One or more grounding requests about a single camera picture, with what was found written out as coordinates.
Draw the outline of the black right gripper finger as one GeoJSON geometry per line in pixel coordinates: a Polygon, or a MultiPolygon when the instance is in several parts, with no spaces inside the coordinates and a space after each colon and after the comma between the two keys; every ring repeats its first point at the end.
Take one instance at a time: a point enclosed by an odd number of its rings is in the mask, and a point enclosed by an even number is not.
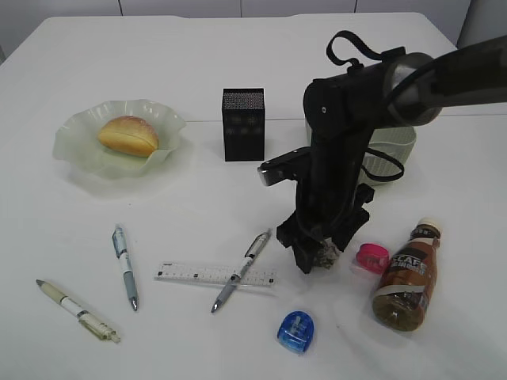
{"type": "Polygon", "coordinates": [[[314,267],[315,257],[320,250],[320,243],[313,239],[296,239],[292,243],[297,267],[304,273],[309,274],[314,267]]]}

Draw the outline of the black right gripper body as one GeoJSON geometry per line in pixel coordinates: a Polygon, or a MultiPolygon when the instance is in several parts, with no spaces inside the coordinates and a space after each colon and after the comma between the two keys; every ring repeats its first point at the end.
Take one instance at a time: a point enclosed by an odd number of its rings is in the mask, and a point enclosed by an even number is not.
{"type": "Polygon", "coordinates": [[[364,205],[375,190],[367,184],[352,186],[343,197],[335,191],[316,194],[302,177],[280,173],[278,180],[296,182],[295,210],[276,228],[277,240],[294,253],[323,253],[330,244],[342,252],[370,219],[364,205]]]}

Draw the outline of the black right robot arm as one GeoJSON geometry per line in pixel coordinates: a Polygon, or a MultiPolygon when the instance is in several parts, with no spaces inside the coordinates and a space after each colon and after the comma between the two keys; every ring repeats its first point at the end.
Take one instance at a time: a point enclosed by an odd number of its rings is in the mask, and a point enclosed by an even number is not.
{"type": "Polygon", "coordinates": [[[297,267],[309,273],[328,241],[344,250],[368,221],[364,205],[372,187],[359,181],[373,132],[421,126],[446,107],[501,103],[506,99],[506,39],[497,37],[439,58],[397,47],[380,53],[356,34],[339,32],[371,66],[357,59],[329,60],[345,74],[317,78],[305,90],[303,110],[311,143],[264,162],[266,185],[296,182],[295,211],[277,227],[278,241],[291,248],[297,267]]]}

